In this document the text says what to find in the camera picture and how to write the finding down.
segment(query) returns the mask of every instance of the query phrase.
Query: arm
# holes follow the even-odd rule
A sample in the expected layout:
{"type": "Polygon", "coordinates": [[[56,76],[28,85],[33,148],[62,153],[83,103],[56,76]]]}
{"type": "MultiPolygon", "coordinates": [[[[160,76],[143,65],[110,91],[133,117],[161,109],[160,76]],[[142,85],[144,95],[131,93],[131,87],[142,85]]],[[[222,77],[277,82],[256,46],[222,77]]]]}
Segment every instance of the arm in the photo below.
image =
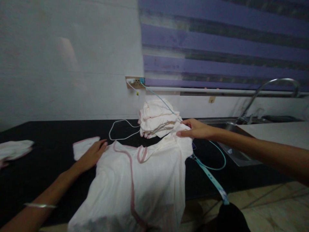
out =
{"type": "MultiPolygon", "coordinates": [[[[106,140],[95,142],[69,170],[61,173],[51,186],[49,186],[32,203],[56,205],[79,175],[89,170],[97,163],[107,147],[107,142],[105,141],[106,140]]],[[[0,232],[38,231],[51,211],[51,208],[26,207],[2,227],[0,232]]]]}
{"type": "Polygon", "coordinates": [[[243,136],[208,126],[196,119],[182,123],[190,126],[191,130],[179,131],[178,136],[224,143],[309,186],[309,150],[243,136]]]}

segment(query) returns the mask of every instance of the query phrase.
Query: zebra blind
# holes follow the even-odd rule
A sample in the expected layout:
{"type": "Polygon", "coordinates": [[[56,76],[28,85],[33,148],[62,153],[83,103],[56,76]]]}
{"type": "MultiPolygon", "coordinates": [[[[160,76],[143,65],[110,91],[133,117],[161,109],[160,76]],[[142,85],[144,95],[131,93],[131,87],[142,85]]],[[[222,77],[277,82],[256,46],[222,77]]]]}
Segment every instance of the zebra blind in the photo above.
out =
{"type": "Polygon", "coordinates": [[[309,92],[309,1],[139,0],[150,86],[309,92]],[[268,90],[292,90],[278,82],[268,90]]]}

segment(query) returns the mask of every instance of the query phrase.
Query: silver bracelet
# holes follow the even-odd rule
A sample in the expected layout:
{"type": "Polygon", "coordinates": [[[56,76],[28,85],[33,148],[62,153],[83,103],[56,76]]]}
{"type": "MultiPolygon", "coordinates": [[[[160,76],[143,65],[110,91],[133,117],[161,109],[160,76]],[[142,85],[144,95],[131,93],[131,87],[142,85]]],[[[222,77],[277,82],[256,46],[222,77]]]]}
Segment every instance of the silver bracelet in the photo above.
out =
{"type": "Polygon", "coordinates": [[[54,205],[46,205],[46,204],[36,204],[36,203],[24,203],[25,206],[36,207],[36,208],[57,208],[54,205]]]}

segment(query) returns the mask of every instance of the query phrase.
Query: sink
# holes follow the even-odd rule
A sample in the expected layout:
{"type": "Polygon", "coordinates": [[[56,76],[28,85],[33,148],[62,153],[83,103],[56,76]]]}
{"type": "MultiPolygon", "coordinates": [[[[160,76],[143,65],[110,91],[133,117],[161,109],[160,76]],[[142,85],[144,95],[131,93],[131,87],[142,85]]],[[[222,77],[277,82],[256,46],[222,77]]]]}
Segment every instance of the sink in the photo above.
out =
{"type": "MultiPolygon", "coordinates": [[[[237,134],[241,134],[244,136],[252,137],[250,134],[246,133],[239,127],[235,125],[231,125],[228,122],[235,122],[235,118],[224,118],[224,119],[206,119],[206,120],[200,120],[201,122],[213,126],[213,127],[218,127],[222,129],[226,129],[232,132],[235,132],[237,134]]],[[[258,119],[258,118],[253,118],[252,119],[252,124],[260,124],[260,123],[271,123],[270,121],[266,119],[258,119]]],[[[236,150],[234,148],[230,148],[229,146],[226,146],[222,143],[218,143],[219,146],[221,147],[222,150],[224,150],[228,156],[239,166],[239,167],[244,167],[244,166],[251,166],[251,165],[257,165],[261,164],[260,161],[254,160],[247,156],[245,153],[236,150]]]]}

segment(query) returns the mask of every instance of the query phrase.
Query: power socket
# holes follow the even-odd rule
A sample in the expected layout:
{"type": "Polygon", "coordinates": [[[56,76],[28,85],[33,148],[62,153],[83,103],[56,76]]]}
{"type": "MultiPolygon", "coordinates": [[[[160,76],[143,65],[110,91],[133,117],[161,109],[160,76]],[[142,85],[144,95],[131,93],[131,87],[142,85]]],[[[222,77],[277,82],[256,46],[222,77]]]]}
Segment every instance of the power socket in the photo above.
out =
{"type": "Polygon", "coordinates": [[[127,79],[134,79],[133,83],[130,83],[130,85],[135,88],[135,89],[144,89],[145,87],[142,86],[141,82],[140,82],[140,78],[142,77],[126,77],[126,86],[128,89],[131,89],[131,87],[129,86],[127,79]]]}

